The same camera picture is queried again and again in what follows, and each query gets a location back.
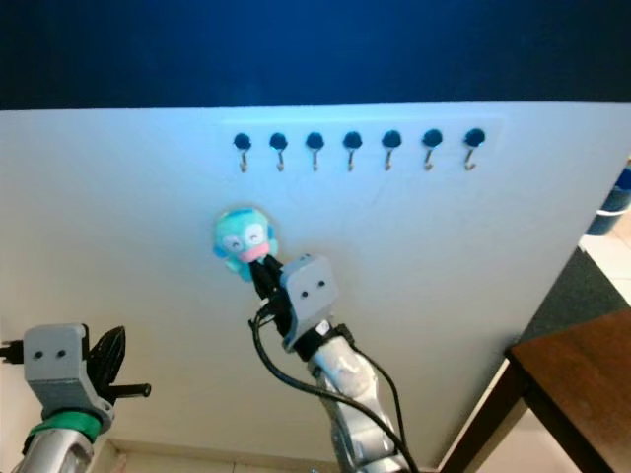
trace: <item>plush toy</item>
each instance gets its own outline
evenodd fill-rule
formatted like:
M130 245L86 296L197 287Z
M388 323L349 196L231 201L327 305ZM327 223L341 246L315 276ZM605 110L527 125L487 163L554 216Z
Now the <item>plush toy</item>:
M278 253L278 241L267 218L256 209L242 208L223 214L215 224L214 251L226 266L251 281L249 264Z

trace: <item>table leg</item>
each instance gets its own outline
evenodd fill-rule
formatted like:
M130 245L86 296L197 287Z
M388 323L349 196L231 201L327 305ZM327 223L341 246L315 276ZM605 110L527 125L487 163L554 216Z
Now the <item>table leg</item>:
M477 471L526 411L525 378L510 364L473 418L441 473Z

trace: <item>black wire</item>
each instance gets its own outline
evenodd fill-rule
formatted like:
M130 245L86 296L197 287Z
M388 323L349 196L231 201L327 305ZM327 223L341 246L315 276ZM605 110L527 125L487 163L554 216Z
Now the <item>black wire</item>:
M270 358L267 356L267 353L265 352L265 348L263 347L263 344L260 340L259 323L260 323L260 314L257 314L256 317L254 318L254 321L250 322L249 327L252 330L252 340L254 342L254 348L256 349L256 353L260 357L265 367L269 370L269 372L271 372L276 378L278 378L285 384L295 389L298 389L299 391L307 392L308 394L312 394L320 398L328 399L330 401L341 402L342 404L346 404L347 406L350 406L360 411L362 414L367 416L371 421L377 424L379 428L382 429L382 431L384 431L384 433L389 437L389 439L392 440L396 449L400 451L401 455L403 455L403 458L405 458L405 461L407 462L407 465L409 469L412 471L412 473L419 473L418 467L416 466L416 463L414 462L414 458L412 458L412 455L407 449L407 446L405 445L405 443L403 443L403 441L392 431L392 429L368 407L355 401L354 399L351 399L348 396L344 396L342 394L338 394L335 392L330 392L320 387L313 386L311 384L307 384L298 379L295 379L294 377L291 377L288 374L285 374L278 367L276 367L274 363L270 360Z
M394 380L390 377L386 370L384 370L379 363L373 360L371 357L362 352L355 345L351 345L351 348L355 350L359 355L368 360L368 363L373 365L375 369L382 374L382 376L386 379L387 384L390 386L392 390L392 397L394 397L394 406L396 408L396 422L398 423L398 432L401 435L401 441L407 446L407 439L405 438L405 429L403 428L403 413L401 412L401 403L398 398L398 390L396 389L396 384Z

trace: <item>floor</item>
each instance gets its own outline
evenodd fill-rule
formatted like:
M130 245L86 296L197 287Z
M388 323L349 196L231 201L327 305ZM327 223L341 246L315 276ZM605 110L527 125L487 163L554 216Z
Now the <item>floor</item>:
M587 251L620 294L631 304L631 212L603 236L585 235ZM556 440L528 411L478 473L578 473Z

